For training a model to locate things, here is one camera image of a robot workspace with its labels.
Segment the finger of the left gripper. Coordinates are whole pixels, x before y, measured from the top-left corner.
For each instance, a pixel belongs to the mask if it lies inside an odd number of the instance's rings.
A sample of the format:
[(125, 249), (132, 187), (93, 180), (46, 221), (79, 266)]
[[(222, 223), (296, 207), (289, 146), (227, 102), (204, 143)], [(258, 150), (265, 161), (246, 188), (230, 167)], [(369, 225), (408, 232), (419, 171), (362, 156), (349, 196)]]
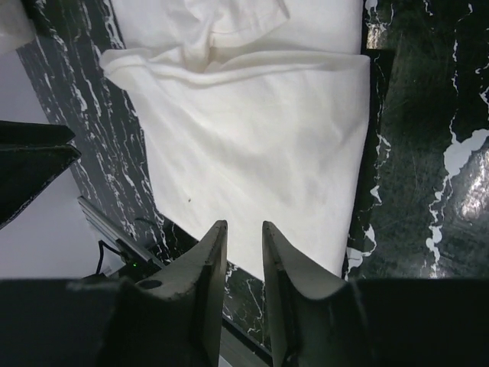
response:
[(75, 138), (64, 125), (1, 121), (1, 145), (59, 146)]
[(1, 149), (1, 227), (81, 157), (71, 145)]

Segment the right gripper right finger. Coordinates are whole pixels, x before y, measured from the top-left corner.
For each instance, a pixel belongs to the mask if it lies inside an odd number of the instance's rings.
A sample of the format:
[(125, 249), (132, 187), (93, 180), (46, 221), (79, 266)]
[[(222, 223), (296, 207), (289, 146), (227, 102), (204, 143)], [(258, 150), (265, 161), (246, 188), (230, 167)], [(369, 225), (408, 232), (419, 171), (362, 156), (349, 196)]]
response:
[(486, 366), (485, 279), (344, 281), (262, 226), (275, 366)]

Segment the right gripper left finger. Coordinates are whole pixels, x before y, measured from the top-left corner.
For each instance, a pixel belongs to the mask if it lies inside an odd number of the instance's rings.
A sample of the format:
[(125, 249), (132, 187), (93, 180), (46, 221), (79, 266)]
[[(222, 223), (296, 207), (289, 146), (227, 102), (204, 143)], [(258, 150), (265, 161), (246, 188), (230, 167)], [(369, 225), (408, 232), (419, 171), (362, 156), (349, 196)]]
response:
[(228, 224), (149, 278), (1, 282), (3, 366), (216, 366)]

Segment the white t shirt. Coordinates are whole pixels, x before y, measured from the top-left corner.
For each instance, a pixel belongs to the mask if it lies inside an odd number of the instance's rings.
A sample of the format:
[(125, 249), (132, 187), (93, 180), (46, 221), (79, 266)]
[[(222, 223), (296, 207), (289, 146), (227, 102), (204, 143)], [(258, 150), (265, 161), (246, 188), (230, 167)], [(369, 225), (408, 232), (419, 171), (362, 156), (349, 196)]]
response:
[(154, 201), (264, 276), (261, 226), (340, 274), (369, 123), (360, 1), (115, 1), (105, 76), (144, 133)]

